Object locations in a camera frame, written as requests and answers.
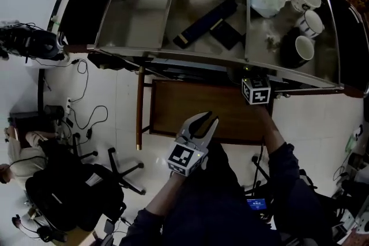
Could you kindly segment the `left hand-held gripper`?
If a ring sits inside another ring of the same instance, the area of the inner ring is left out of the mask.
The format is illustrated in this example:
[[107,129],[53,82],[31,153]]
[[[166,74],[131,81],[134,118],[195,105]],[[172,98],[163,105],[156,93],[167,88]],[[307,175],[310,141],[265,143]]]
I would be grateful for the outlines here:
[[212,111],[198,113],[184,122],[169,148],[167,166],[171,172],[187,177],[202,165],[219,118],[212,120],[204,135],[197,132],[211,115]]

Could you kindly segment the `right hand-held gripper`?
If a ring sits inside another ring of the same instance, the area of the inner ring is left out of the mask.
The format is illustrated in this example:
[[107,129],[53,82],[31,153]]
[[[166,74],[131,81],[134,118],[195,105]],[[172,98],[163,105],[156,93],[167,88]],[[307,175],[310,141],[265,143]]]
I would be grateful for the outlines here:
[[268,78],[243,78],[241,93],[250,105],[268,104],[271,86]]

